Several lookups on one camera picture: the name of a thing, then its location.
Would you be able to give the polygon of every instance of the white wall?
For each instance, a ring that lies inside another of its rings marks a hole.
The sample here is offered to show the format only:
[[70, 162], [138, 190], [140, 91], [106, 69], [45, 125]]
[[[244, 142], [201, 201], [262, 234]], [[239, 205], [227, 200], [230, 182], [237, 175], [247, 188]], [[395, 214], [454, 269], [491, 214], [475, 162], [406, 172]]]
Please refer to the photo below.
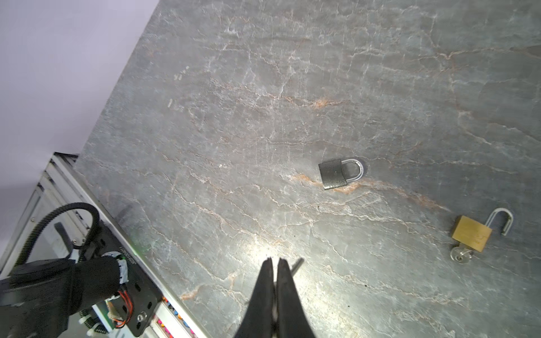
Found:
[[0, 0], [0, 255], [54, 151], [82, 150], [157, 0]]

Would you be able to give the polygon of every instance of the metal frame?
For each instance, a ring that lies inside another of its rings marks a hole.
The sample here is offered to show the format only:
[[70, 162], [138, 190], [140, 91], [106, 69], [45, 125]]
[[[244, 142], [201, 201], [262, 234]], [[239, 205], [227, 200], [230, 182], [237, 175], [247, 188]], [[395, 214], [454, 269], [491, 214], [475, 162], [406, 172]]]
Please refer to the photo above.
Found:
[[[206, 330], [196, 321], [196, 319], [186, 308], [186, 306], [177, 298], [176, 294], [172, 292], [171, 289], [169, 289], [169, 287], [165, 284], [161, 277], [159, 277], [154, 268], [150, 266], [150, 264], [146, 261], [144, 257], [139, 255], [137, 250], [135, 250], [132, 243], [127, 238], [125, 232], [120, 228], [120, 226], [118, 225], [118, 223], [116, 223], [113, 217], [105, 210], [103, 205], [101, 205], [101, 203], [92, 194], [92, 192], [90, 192], [90, 190], [85, 186], [85, 184], [79, 178], [79, 175], [71, 167], [71, 164], [69, 164], [64, 159], [63, 155], [55, 153], [51, 158], [51, 164], [56, 167], [56, 169], [63, 176], [67, 184], [70, 185], [72, 190], [76, 193], [77, 197], [74, 196], [74, 198], [77, 198], [77, 200], [73, 200], [70, 202], [82, 201], [94, 205], [100, 212], [100, 218], [103, 220], [106, 226], [109, 227], [115, 237], [117, 237], [117, 239], [124, 245], [126, 250], [130, 252], [132, 257], [137, 261], [137, 263], [141, 266], [144, 272], [158, 286], [164, 297], [167, 298], [167, 300], [171, 303], [175, 310], [178, 311], [181, 317], [188, 323], [190, 329], [192, 329], [193, 332], [197, 335], [197, 338], [209, 337]], [[166, 311], [169, 311], [169, 309], [167, 309], [167, 306], [161, 303], [156, 310], [156, 315], [160, 318], [160, 320], [165, 323], [166, 327], [170, 327], [169, 330], [171, 331], [172, 328], [179, 325], [179, 321], [172, 314], [171, 316], [167, 316], [165, 318], [159, 316], [158, 313], [162, 314], [163, 307], [165, 307]]]
[[[94, 205], [100, 212], [100, 218], [105, 225], [111, 230], [113, 235], [126, 248], [130, 255], [136, 260], [137, 264], [150, 277], [150, 279], [158, 286], [164, 297], [175, 308], [179, 315], [190, 326], [190, 329], [197, 335], [197, 338], [209, 337], [205, 329], [195, 320], [190, 311], [176, 297], [165, 282], [159, 277], [157, 272], [150, 266], [146, 259], [137, 253], [131, 241], [127, 238], [124, 231], [119, 227], [118, 223], [105, 210], [103, 205], [90, 192], [86, 185], [82, 182], [79, 174], [72, 168], [74, 158], [71, 155], [54, 153], [50, 163], [47, 165], [43, 175], [32, 194], [27, 207], [25, 208], [21, 219], [12, 235], [9, 246], [4, 254], [0, 257], [0, 279], [8, 275], [13, 268], [14, 262], [17, 259], [22, 245], [24, 244], [27, 235], [33, 229], [35, 223], [32, 218], [38, 218], [36, 213], [39, 213], [42, 207], [39, 207], [39, 202], [48, 196], [49, 204], [57, 204], [62, 206], [73, 202], [86, 202]], [[69, 211], [59, 217], [62, 217], [62, 222], [65, 223], [72, 240], [76, 243], [82, 243], [82, 239], [86, 236], [89, 226], [91, 225], [91, 216], [86, 212]], [[107, 330], [113, 335], [118, 336], [118, 330], [113, 330], [106, 316], [106, 312], [98, 306], [93, 306], [94, 311], [101, 319]], [[142, 337], [163, 337], [164, 333], [160, 326], [156, 325], [156, 320], [160, 319], [165, 327], [173, 334], [175, 338], [191, 338], [189, 330], [183, 325], [182, 321], [168, 308], [165, 302], [160, 302], [156, 307], [156, 312], [151, 325], [144, 331]], [[128, 328], [121, 329], [121, 337], [133, 337]]]

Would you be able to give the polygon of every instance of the marble surface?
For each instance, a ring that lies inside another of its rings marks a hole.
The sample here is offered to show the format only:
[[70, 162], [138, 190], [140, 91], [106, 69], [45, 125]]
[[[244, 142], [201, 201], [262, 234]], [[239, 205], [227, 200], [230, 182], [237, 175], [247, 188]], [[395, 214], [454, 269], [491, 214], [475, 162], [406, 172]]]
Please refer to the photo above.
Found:
[[535, 0], [162, 0], [76, 170], [213, 337], [267, 256], [306, 259], [319, 338], [538, 336], [540, 31]]

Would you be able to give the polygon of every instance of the open padlock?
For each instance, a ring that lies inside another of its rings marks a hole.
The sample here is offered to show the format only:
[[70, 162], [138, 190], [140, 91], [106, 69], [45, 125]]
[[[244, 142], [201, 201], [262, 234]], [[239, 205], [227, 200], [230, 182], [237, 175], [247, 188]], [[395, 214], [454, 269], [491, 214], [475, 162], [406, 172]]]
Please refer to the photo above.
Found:
[[[355, 163], [359, 166], [359, 173], [355, 177], [345, 178], [342, 172], [342, 165], [346, 163]], [[349, 158], [347, 160], [334, 160], [325, 162], [319, 165], [319, 173], [321, 174], [321, 181], [323, 182], [323, 188], [334, 189], [343, 187], [348, 183], [355, 182], [362, 177], [365, 168], [359, 160]]]
[[453, 238], [460, 242], [460, 245], [451, 250], [451, 259], [459, 263], [468, 263], [473, 256], [473, 251], [482, 252], [486, 241], [492, 233], [491, 225], [494, 217], [500, 213], [507, 213], [508, 219], [502, 230], [502, 235], [507, 236], [513, 225], [513, 214], [505, 208], [495, 209], [486, 220], [481, 224], [469, 217], [460, 216], [457, 226], [453, 232]]

